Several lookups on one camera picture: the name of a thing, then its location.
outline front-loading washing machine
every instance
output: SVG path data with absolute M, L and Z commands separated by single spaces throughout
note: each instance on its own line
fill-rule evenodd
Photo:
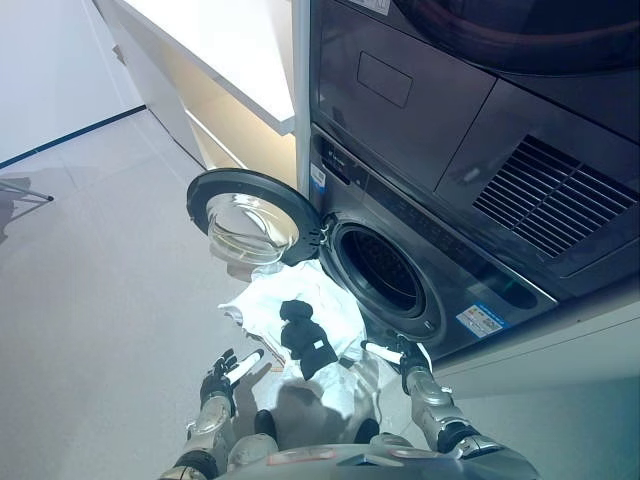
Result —
M 371 340 L 401 333 L 434 359 L 556 305 L 315 126 L 311 145 L 308 199 L 249 170 L 193 180 L 187 209 L 214 255 L 250 265 L 319 258 L 355 295 Z

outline white cloth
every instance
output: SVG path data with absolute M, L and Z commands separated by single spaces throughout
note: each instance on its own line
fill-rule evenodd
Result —
M 357 301 L 323 272 L 318 260 L 294 267 L 283 263 L 258 267 L 251 279 L 244 292 L 218 308 L 247 332 L 261 337 L 294 376 L 302 377 L 299 362 L 291 360 L 289 350 L 280 344 L 285 325 L 280 307 L 285 300 L 302 300 L 313 307 L 311 320 L 324 329 L 338 358 L 354 362 L 362 358 L 360 343 L 366 333 Z

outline gray floor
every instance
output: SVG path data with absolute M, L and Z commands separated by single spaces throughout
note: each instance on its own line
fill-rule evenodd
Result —
M 0 170 L 56 196 L 0 190 L 0 478 L 154 478 L 178 455 L 216 355 L 256 348 L 216 309 L 245 284 L 186 215 L 200 171 L 148 112 Z M 237 392 L 240 434 L 278 375 L 269 364 L 261 374 Z M 638 388 L 629 379 L 460 404 L 546 478 L 632 479 Z M 316 411 L 299 422 L 304 402 L 279 408 L 278 424 L 317 434 L 335 420 Z M 425 446 L 399 378 L 380 405 L 383 430 Z

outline laundry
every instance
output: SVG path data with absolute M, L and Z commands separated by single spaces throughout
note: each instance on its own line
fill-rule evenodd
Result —
M 324 273 L 318 260 L 293 267 L 282 263 L 258 267 L 251 279 L 244 292 L 218 308 L 260 337 L 293 377 L 304 376 L 300 361 L 292 359 L 281 343 L 286 322 L 280 318 L 280 308 L 285 301 L 301 300 L 312 306 L 312 320 L 324 330 L 338 359 L 357 362 L 362 358 L 360 343 L 366 333 L 356 299 Z
M 291 350 L 291 358 L 300 360 L 305 380 L 330 363 L 337 362 L 336 352 L 320 325 L 311 320 L 313 308 L 300 300 L 287 300 L 280 307 L 280 318 L 287 321 L 281 344 Z

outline washing machine door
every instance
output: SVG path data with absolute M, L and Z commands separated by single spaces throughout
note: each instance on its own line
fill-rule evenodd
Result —
M 317 256 L 321 220 L 300 193 L 251 170 L 221 168 L 196 177 L 187 211 L 227 262 L 294 265 Z

